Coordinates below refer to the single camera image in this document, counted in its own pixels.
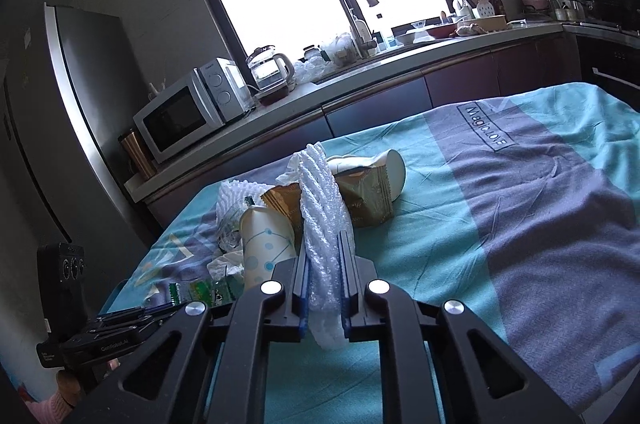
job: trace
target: copper tumbler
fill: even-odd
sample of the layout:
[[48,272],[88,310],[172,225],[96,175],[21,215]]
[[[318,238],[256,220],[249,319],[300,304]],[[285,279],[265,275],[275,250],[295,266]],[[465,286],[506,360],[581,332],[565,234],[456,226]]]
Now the copper tumbler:
[[130,129],[124,135],[118,137],[120,144],[126,150],[126,152],[133,160],[133,163],[138,168],[140,175],[146,181],[156,174],[156,168],[151,161],[151,155],[146,147],[144,141],[140,137],[140,134],[134,129]]

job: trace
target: microwave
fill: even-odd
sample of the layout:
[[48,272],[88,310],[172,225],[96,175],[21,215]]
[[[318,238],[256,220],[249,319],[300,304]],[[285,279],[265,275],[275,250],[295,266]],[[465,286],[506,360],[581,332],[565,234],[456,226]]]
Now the microwave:
[[151,154],[162,163],[253,106],[238,67],[217,58],[163,90],[133,120]]

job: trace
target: brown wrapper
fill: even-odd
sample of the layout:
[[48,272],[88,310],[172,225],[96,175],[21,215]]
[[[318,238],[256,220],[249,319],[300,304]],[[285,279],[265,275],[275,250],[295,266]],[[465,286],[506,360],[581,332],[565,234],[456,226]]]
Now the brown wrapper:
[[[354,227],[375,227],[394,217],[386,167],[356,168],[334,176]],[[300,185],[276,185],[262,195],[268,207],[284,214],[293,226],[296,250],[302,243]]]

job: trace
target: paper cup with blue dots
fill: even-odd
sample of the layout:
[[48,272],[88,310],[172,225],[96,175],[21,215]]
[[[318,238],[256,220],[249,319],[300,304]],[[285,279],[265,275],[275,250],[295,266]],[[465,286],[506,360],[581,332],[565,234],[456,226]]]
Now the paper cup with blue dots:
[[244,288],[271,279],[276,263],[296,257],[289,219],[269,207],[250,206],[240,218],[244,247]]

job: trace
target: metal bolt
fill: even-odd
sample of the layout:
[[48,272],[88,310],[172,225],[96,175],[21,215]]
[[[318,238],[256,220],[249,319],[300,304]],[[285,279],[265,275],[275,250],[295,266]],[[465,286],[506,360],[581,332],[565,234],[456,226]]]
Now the metal bolt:
[[263,294],[271,296],[280,292],[282,290],[282,285],[274,280],[265,281],[262,285],[260,285],[260,290]]
[[185,306],[184,311],[187,315],[200,315],[207,309],[207,306],[202,301],[192,301]]
[[389,283],[383,279],[374,279],[369,282],[369,290],[374,294],[386,294],[389,292]]
[[465,311],[465,306],[460,303],[460,301],[456,301],[455,299],[450,299],[446,303],[444,303],[444,309],[449,312],[449,314],[462,314]]

